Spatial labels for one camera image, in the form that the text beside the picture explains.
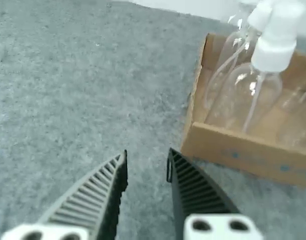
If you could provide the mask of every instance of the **spray bottle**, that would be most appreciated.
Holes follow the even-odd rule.
[[[251,62],[238,66],[226,77],[207,124],[247,133],[272,108],[282,92],[279,74],[290,63],[304,10],[304,5],[295,0],[274,6]]]
[[[206,86],[204,106],[209,110],[223,86],[227,74],[250,58],[260,34],[264,30],[272,11],[272,6],[279,0],[263,0],[258,3],[248,17],[248,28],[233,32],[227,39],[220,53],[215,72]]]

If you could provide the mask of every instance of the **bottle neck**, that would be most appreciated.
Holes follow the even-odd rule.
[[[258,31],[257,29],[249,26],[245,35],[249,41],[257,41],[258,38],[261,36],[262,32]]]
[[[253,64],[251,64],[251,74],[254,74],[254,75],[259,75],[259,76],[263,76],[265,75],[266,77],[270,78],[271,77],[276,77],[276,76],[279,76],[280,72],[274,72],[274,71],[261,71],[259,69],[257,69]]]

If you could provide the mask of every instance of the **cardboard tray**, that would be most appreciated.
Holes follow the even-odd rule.
[[[188,157],[236,168],[282,183],[306,186],[306,150],[290,149],[275,142],[277,130],[288,117],[275,106],[255,129],[256,136],[204,124],[206,81],[215,68],[225,37],[209,34],[203,45],[190,97],[181,152]],[[283,92],[292,89],[294,79],[306,74],[306,56],[295,53],[282,73]]]

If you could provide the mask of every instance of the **clear plastic bottle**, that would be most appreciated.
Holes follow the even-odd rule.
[[[280,107],[288,113],[293,113],[306,101],[306,72],[298,76],[298,80],[290,87],[290,91],[280,100]]]
[[[306,102],[286,120],[276,141],[288,147],[306,148]]]
[[[254,52],[254,48],[261,32],[264,30],[271,11],[272,5],[277,0],[263,0],[249,15],[248,29],[233,32],[225,41],[215,71],[207,83],[204,106],[209,110],[223,86],[227,74],[230,74],[235,66],[244,63]]]
[[[225,78],[207,124],[245,133],[271,109],[282,91],[279,73],[290,63],[303,12],[304,6],[297,1],[274,7],[251,62],[238,66]]]
[[[237,67],[226,79],[206,123],[247,132],[268,110],[282,91],[277,72],[262,72],[250,63]]]

